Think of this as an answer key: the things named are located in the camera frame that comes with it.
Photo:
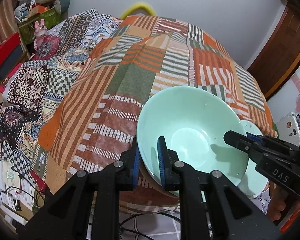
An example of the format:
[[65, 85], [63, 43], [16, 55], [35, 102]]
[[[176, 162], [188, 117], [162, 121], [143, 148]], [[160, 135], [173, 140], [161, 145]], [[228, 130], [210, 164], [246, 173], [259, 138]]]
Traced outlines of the person's right hand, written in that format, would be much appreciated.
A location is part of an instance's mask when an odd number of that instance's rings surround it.
[[273, 222], [277, 221], [281, 217], [281, 211], [286, 208], [285, 199], [287, 192], [281, 187], [276, 186], [271, 195], [271, 201], [268, 206], [267, 217]]

